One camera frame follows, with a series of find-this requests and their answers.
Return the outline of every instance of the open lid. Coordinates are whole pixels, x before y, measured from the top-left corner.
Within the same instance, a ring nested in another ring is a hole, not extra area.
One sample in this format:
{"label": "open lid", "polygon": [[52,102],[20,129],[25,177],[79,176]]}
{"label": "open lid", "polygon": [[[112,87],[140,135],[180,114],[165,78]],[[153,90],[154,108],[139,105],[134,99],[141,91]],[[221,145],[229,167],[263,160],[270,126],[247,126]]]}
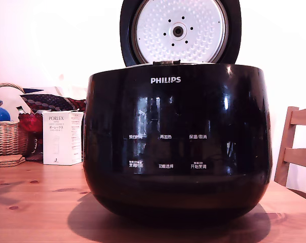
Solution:
{"label": "open lid", "polygon": [[167,60],[234,64],[241,44],[239,0],[124,0],[126,66]]}

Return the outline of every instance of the patterned cloth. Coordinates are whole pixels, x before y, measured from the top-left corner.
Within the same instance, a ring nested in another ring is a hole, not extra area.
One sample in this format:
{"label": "patterned cloth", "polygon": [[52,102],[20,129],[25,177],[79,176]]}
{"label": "patterned cloth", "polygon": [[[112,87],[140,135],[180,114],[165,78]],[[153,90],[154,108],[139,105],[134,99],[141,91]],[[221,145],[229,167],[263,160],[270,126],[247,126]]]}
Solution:
{"label": "patterned cloth", "polygon": [[83,112],[86,111],[86,100],[74,100],[48,94],[29,94],[21,95],[21,97],[35,113],[38,110],[66,111],[79,109]]}

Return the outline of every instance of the white inner lid plate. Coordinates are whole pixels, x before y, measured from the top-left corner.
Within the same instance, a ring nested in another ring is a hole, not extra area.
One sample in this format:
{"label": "white inner lid plate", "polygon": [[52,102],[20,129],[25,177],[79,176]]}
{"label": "white inner lid plate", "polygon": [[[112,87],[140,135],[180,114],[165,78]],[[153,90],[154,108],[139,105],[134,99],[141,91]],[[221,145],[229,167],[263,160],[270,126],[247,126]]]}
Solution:
{"label": "white inner lid plate", "polygon": [[[177,26],[183,29],[180,37],[174,35]],[[217,62],[226,46],[227,26],[218,0],[147,0],[135,27],[137,51],[146,63]]]}

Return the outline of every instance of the wooden chair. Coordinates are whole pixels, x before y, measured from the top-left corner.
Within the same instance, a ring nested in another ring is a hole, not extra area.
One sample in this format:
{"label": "wooden chair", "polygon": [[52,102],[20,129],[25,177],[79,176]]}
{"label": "wooden chair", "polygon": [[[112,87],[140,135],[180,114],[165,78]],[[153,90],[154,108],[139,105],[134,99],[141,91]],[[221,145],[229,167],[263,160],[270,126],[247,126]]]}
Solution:
{"label": "wooden chair", "polygon": [[[292,148],[296,125],[306,126],[306,109],[299,110],[298,107],[288,107],[275,173],[275,182],[282,186],[286,186],[290,163],[306,167],[306,148]],[[290,190],[306,198],[306,193]]]}

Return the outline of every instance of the white box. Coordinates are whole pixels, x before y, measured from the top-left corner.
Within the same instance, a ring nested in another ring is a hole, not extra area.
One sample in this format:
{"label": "white box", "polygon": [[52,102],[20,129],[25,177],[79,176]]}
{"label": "white box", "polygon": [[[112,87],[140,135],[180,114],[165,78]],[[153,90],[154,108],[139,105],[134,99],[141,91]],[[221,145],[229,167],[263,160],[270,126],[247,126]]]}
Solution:
{"label": "white box", "polygon": [[81,163],[83,112],[44,111],[42,114],[44,164],[71,166]]}

